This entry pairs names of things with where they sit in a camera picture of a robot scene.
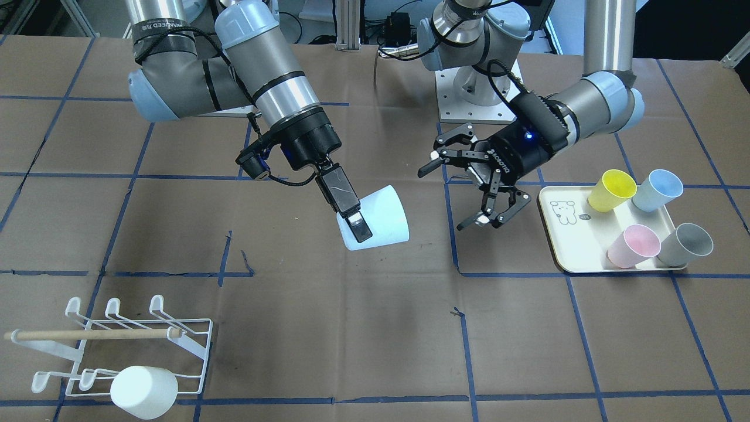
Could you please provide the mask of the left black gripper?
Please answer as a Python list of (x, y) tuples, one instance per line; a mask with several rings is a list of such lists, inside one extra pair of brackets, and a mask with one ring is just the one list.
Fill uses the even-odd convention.
[(480, 179), (489, 179), (482, 188), (480, 211), (459, 223), (459, 232), (473, 224), (499, 228), (509, 222), (532, 200), (514, 186), (517, 180), (568, 146), (568, 126), (548, 101), (535, 93), (520, 93), (510, 101), (510, 108), (516, 115), (514, 123), (488, 138), (477, 138), (471, 123), (437, 136), (431, 160), (417, 172), (422, 178), (450, 165), (472, 168)]

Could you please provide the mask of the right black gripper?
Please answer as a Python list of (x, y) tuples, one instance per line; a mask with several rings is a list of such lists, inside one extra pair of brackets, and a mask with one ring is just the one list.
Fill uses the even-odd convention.
[(314, 166), (316, 183), (323, 197), (345, 221), (357, 243), (373, 237), (345, 170), (330, 159), (330, 153), (341, 147), (341, 141), (324, 109), (311, 108), (286, 122), (274, 124), (239, 153), (236, 163), (254, 180), (270, 176), (265, 160), (276, 145), (281, 147), (292, 170)]

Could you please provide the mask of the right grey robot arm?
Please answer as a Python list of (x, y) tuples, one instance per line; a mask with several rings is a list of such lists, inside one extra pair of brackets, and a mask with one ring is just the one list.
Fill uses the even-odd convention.
[(181, 1), (128, 1), (133, 54), (140, 69), (129, 94), (149, 122), (166, 122), (254, 106), (270, 129), (244, 149), (237, 164), (253, 179), (271, 175), (268, 153), (279, 146), (292, 170), (310, 166), (317, 185), (358, 243), (372, 231), (345, 171), (330, 158), (341, 141), (308, 78), (261, 1), (220, 12), (212, 43), (217, 57), (201, 60)]

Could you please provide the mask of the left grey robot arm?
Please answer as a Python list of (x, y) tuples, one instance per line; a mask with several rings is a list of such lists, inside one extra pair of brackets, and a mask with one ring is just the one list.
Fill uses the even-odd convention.
[(474, 118), (435, 139), (425, 176), (457, 166), (476, 180), (480, 209), (458, 224), (500, 227), (530, 203), (517, 182), (555, 155), (592, 135), (626, 130), (640, 122), (645, 101), (632, 69), (635, 1), (585, 3), (581, 78), (557, 93), (530, 87), (557, 70), (533, 70), (521, 52), (530, 16), (515, 1), (442, 1), (418, 24), (418, 57), (428, 70), (457, 69), (453, 91), (480, 107), (506, 106), (512, 122), (480, 138)]

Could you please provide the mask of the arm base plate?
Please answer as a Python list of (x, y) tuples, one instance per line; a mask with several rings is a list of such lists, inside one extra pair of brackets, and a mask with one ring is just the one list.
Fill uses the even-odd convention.
[(516, 115), (472, 66), (434, 72), (439, 121), (444, 123), (510, 124)]

